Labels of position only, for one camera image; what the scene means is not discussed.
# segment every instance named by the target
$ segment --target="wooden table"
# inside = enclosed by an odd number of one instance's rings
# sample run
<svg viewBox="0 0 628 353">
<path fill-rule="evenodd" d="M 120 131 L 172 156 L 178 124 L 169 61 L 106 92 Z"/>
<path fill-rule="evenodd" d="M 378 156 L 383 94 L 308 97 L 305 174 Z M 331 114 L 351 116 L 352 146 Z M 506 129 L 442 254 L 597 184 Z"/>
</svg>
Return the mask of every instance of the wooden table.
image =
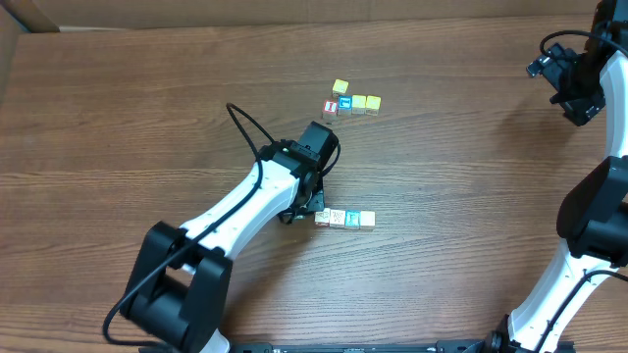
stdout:
<svg viewBox="0 0 628 353">
<path fill-rule="evenodd" d="M 573 126 L 524 70 L 545 34 L 590 22 L 22 36 L 0 113 L 0 350 L 134 351 L 106 345 L 100 326 L 146 231 L 196 217 L 253 164 L 225 103 L 298 138 L 339 77 L 383 105 L 334 127 L 327 202 L 375 210 L 377 227 L 268 224 L 235 262 L 223 331 L 275 344 L 483 338 L 531 291 L 560 202 L 602 159 L 605 113 Z M 609 280 L 563 337 L 626 351 L 626 299 Z M 112 333 L 142 336 L 124 320 Z"/>
</svg>

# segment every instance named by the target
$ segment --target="wire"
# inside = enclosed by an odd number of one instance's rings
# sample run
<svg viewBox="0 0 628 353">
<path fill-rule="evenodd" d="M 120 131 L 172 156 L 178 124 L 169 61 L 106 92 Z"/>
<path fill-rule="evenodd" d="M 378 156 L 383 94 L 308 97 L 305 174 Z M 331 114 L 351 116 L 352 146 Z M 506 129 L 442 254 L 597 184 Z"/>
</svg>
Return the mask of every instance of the wire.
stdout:
<svg viewBox="0 0 628 353">
<path fill-rule="evenodd" d="M 562 304 L 560 305 L 556 313 L 553 315 L 553 318 L 551 318 L 551 320 L 548 322 L 548 326 L 546 327 L 546 330 L 543 332 L 543 335 L 541 336 L 541 340 L 537 344 L 537 348 L 534 350 L 535 353 L 541 352 L 541 349 L 543 348 L 543 345 L 546 343 L 546 339 L 548 339 L 548 336 L 550 335 L 550 332 L 553 329 L 553 326 L 556 324 L 556 322 L 558 321 L 558 318 L 560 318 L 560 315 L 562 314 L 563 311 L 565 311 L 565 309 L 567 308 L 571 300 L 573 300 L 576 294 L 578 294 L 578 291 L 580 290 L 580 288 L 582 288 L 582 286 L 586 282 L 588 282 L 591 279 L 591 277 L 594 277 L 597 275 L 607 275 L 607 276 L 615 277 L 617 279 L 621 279 L 623 281 L 628 282 L 627 276 L 624 276 L 624 275 L 621 275 L 621 274 L 618 274 L 609 270 L 596 270 L 596 271 L 591 271 L 588 274 L 584 275 L 580 279 L 580 281 L 578 281 L 578 283 L 573 287 L 573 289 L 571 290 L 567 298 L 565 298 L 565 300 L 562 302 Z"/>
<path fill-rule="evenodd" d="M 164 347 L 164 348 L 167 346 L 164 343 L 157 342 L 157 341 L 152 341 L 152 340 L 120 340 L 120 339 L 113 338 L 109 334 L 109 325 L 113 321 L 113 319 L 116 316 L 116 314 L 123 307 L 123 305 L 127 304 L 127 302 L 129 302 L 131 300 L 131 298 L 133 298 L 139 292 L 139 290 L 149 280 L 151 280 L 153 277 L 159 275 L 170 264 L 172 264 L 173 262 L 177 261 L 187 251 L 189 251 L 192 247 L 194 247 L 196 244 L 198 244 L 198 242 L 200 242 L 207 234 L 209 234 L 210 232 L 214 231 L 214 229 L 216 229 L 221 223 L 223 223 L 226 219 L 228 219 L 230 216 L 232 216 L 237 210 L 239 210 L 242 206 L 244 206 L 244 204 L 248 200 L 250 200 L 251 197 L 253 197 L 255 192 L 257 192 L 257 189 L 259 189 L 260 185 L 262 184 L 263 172 L 264 172 L 262 170 L 262 160 L 261 160 L 261 158 L 259 156 L 257 148 L 255 148 L 255 144 L 253 144 L 253 141 L 251 140 L 251 138 L 248 136 L 248 134 L 244 130 L 244 127 L 242 127 L 242 125 L 237 120 L 236 115 L 234 114 L 234 111 L 232 109 L 237 110 L 239 113 L 244 115 L 247 119 L 249 119 L 271 141 L 274 141 L 274 139 L 273 139 L 273 137 L 271 137 L 271 135 L 268 132 L 266 132 L 266 130 L 264 130 L 264 128 L 262 128 L 262 126 L 257 124 L 257 122 L 255 122 L 255 120 L 253 118 L 251 118 L 248 114 L 244 113 L 244 111 L 242 111 L 239 107 L 237 107 L 236 105 L 234 105 L 232 103 L 227 103 L 226 107 L 227 107 L 227 111 L 229 112 L 229 115 L 234 120 L 234 123 L 237 126 L 237 129 L 240 131 L 240 133 L 242 134 L 242 136 L 246 140 L 246 143 L 248 143 L 248 146 L 251 148 L 251 151 L 253 151 L 253 155 L 255 156 L 255 162 L 257 162 L 257 168 L 259 170 L 259 174 L 257 176 L 257 180 L 255 181 L 255 184 L 253 185 L 253 188 L 246 194 L 246 196 L 244 196 L 237 204 L 235 204 L 235 206 L 233 206 L 221 218 L 216 220 L 216 222 L 211 224 L 207 229 L 203 230 L 198 235 L 196 235 L 196 237 L 194 237 L 185 246 L 183 246 L 179 250 L 175 251 L 171 256 L 169 256 L 166 260 L 164 260 L 164 262 L 162 262 L 159 266 L 157 266 L 157 268 L 155 268 L 155 270 L 153 270 L 150 274 L 148 274 L 148 276 L 146 276 L 143 280 L 141 280 L 133 289 L 131 289 L 129 292 L 127 292 L 127 294 L 125 294 L 116 303 L 116 305 L 114 305 L 114 307 L 111 308 L 111 310 L 109 311 L 109 314 L 107 314 L 107 316 L 105 317 L 105 320 L 104 320 L 104 322 L 102 324 L 102 335 L 105 337 L 107 342 L 109 342 L 111 344 L 125 345 L 125 346 Z"/>
<path fill-rule="evenodd" d="M 605 44 L 610 45 L 611 47 L 617 49 L 618 51 L 620 51 L 623 55 L 625 55 L 626 57 L 628 57 L 628 50 L 626 50 L 625 48 L 623 48 L 621 45 L 617 44 L 616 42 L 608 39 L 608 38 L 604 38 L 601 35 L 597 35 L 597 34 L 593 34 L 584 30 L 576 30 L 576 29 L 568 29 L 568 30 L 559 30 L 558 32 L 554 32 L 548 36 L 546 36 L 545 38 L 543 38 L 543 40 L 541 40 L 541 44 L 539 44 L 539 48 L 541 49 L 541 53 L 551 59 L 554 60 L 572 60 L 572 58 L 568 58 L 565 56 L 555 56 L 553 54 L 551 54 L 550 52 L 548 52 L 546 50 L 546 43 L 548 43 L 551 39 L 554 39 L 556 37 L 562 36 L 562 35 L 580 35 L 580 36 L 586 36 L 589 38 L 593 38 L 593 39 L 597 39 L 599 41 L 604 42 Z"/>
<path fill-rule="evenodd" d="M 329 172 L 332 171 L 332 168 L 336 165 L 336 162 L 338 161 L 338 158 L 340 158 L 340 142 L 338 143 L 338 150 L 336 151 L 336 158 L 334 159 L 334 161 L 324 170 L 321 172 L 321 178 L 326 176 Z"/>
</svg>

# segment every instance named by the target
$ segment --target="black cable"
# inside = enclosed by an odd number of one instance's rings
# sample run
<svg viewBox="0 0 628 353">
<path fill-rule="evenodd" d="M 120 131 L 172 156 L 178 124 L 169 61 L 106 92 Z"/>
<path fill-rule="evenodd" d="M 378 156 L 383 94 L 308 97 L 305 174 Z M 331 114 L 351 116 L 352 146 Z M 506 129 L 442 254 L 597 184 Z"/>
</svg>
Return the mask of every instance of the black cable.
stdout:
<svg viewBox="0 0 628 353">
<path fill-rule="evenodd" d="M 336 162 L 338 161 L 338 158 L 340 158 L 340 142 L 338 143 L 338 147 L 337 148 L 338 149 L 336 151 L 336 158 L 334 159 L 334 161 L 324 171 L 321 172 L 321 178 L 323 178 L 329 172 L 332 171 L 332 168 L 336 165 Z"/>
<path fill-rule="evenodd" d="M 146 276 L 143 280 L 141 280 L 133 289 L 131 289 L 127 294 L 125 294 L 118 301 L 118 303 L 116 303 L 116 305 L 114 305 L 113 308 L 111 308 L 111 310 L 109 311 L 109 314 L 107 314 L 107 316 L 105 317 L 105 320 L 104 320 L 104 322 L 102 324 L 102 335 L 105 337 L 107 342 L 109 342 L 111 344 L 115 344 L 115 345 L 125 345 L 125 346 L 166 347 L 166 345 L 164 343 L 157 342 L 157 341 L 152 341 L 152 340 L 133 341 L 133 340 L 120 340 L 120 339 L 113 338 L 111 335 L 109 335 L 109 325 L 111 324 L 111 322 L 114 319 L 114 317 L 116 316 L 116 314 L 120 311 L 122 306 L 125 305 L 129 300 L 131 300 L 131 298 L 133 298 L 139 292 L 139 290 L 149 280 L 151 280 L 153 277 L 159 275 L 170 264 L 172 264 L 173 262 L 177 261 L 182 255 L 184 255 L 192 247 L 194 247 L 196 244 L 198 244 L 198 242 L 201 241 L 207 234 L 209 234 L 210 232 L 214 231 L 214 229 L 216 229 L 226 219 L 228 219 L 237 210 L 239 210 L 242 206 L 244 206 L 244 204 L 248 200 L 250 200 L 251 197 L 253 197 L 255 192 L 257 192 L 257 189 L 262 184 L 262 179 L 263 179 L 262 160 L 261 160 L 261 158 L 259 156 L 259 153 L 257 152 L 257 148 L 255 148 L 255 145 L 253 144 L 253 141 L 251 140 L 251 138 L 248 136 L 248 134 L 244 130 L 244 127 L 242 127 L 242 125 L 237 120 L 236 115 L 232 111 L 232 108 L 237 110 L 242 115 L 244 115 L 247 119 L 249 119 L 271 141 L 274 141 L 274 140 L 273 140 L 273 137 L 271 137 L 271 135 L 268 132 L 266 132 L 266 130 L 264 130 L 264 128 L 262 128 L 262 126 L 257 124 L 257 122 L 255 122 L 255 120 L 253 118 L 251 118 L 248 114 L 244 113 L 244 111 L 242 111 L 236 105 L 234 105 L 232 103 L 227 103 L 227 111 L 229 112 L 229 115 L 232 117 L 232 119 L 234 120 L 235 125 L 237 126 L 237 129 L 240 131 L 240 133 L 242 134 L 242 136 L 246 140 L 246 143 L 248 143 L 248 146 L 253 151 L 253 155 L 255 156 L 255 162 L 257 162 L 257 168 L 259 170 L 259 175 L 257 176 L 257 180 L 255 181 L 255 184 L 253 185 L 253 188 L 246 194 L 246 196 L 244 196 L 235 206 L 233 206 L 221 218 L 216 220 L 216 222 L 211 224 L 207 229 L 205 229 L 202 232 L 200 232 L 200 234 L 196 235 L 196 237 L 194 237 L 185 246 L 183 246 L 179 250 L 175 251 L 171 256 L 169 256 L 166 260 L 164 260 L 164 262 L 162 262 L 157 268 L 155 268 L 155 270 L 153 270 L 150 274 L 148 274 L 148 276 Z"/>
<path fill-rule="evenodd" d="M 571 300 L 573 300 L 576 294 L 578 294 L 578 291 L 580 290 L 580 288 L 582 288 L 582 286 L 586 282 L 588 282 L 591 279 L 591 277 L 597 276 L 597 275 L 608 275 L 608 276 L 615 277 L 617 279 L 621 279 L 623 281 L 628 282 L 627 276 L 615 273 L 613 271 L 608 271 L 608 270 L 591 271 L 588 274 L 584 275 L 580 279 L 580 281 L 578 281 L 578 283 L 573 287 L 573 289 L 571 290 L 567 298 L 565 298 L 565 300 L 562 302 L 562 304 L 560 305 L 556 313 L 553 315 L 553 318 L 551 318 L 551 320 L 549 321 L 548 326 L 546 327 L 546 330 L 543 332 L 543 335 L 541 336 L 541 340 L 537 344 L 537 348 L 534 350 L 535 353 L 541 352 L 541 348 L 543 348 L 543 345 L 545 344 L 546 339 L 548 339 L 548 336 L 550 335 L 550 332 L 553 329 L 553 326 L 556 324 L 556 322 L 558 321 L 558 318 L 560 318 L 560 315 L 562 314 L 563 311 L 565 311 L 565 309 L 567 308 Z"/>
<path fill-rule="evenodd" d="M 546 36 L 545 38 L 543 38 L 543 40 L 541 41 L 541 44 L 539 45 L 540 49 L 541 49 L 541 53 L 551 59 L 554 60 L 572 60 L 573 58 L 568 58 L 568 57 L 564 57 L 564 56 L 560 56 L 557 57 L 553 54 L 551 54 L 550 52 L 548 52 L 546 50 L 546 43 L 548 43 L 551 39 L 554 39 L 556 37 L 562 36 L 562 35 L 580 35 L 580 36 L 586 36 L 589 38 L 593 38 L 593 39 L 597 39 L 599 41 L 604 42 L 605 44 L 610 45 L 611 47 L 619 50 L 623 55 L 625 55 L 626 57 L 628 57 L 628 50 L 624 49 L 621 45 L 617 44 L 616 42 L 608 39 L 608 38 L 604 38 L 600 35 L 597 34 L 593 34 L 584 30 L 576 30 L 576 29 L 568 29 L 568 30 L 560 30 L 558 32 L 554 32 L 548 36 Z"/>
</svg>

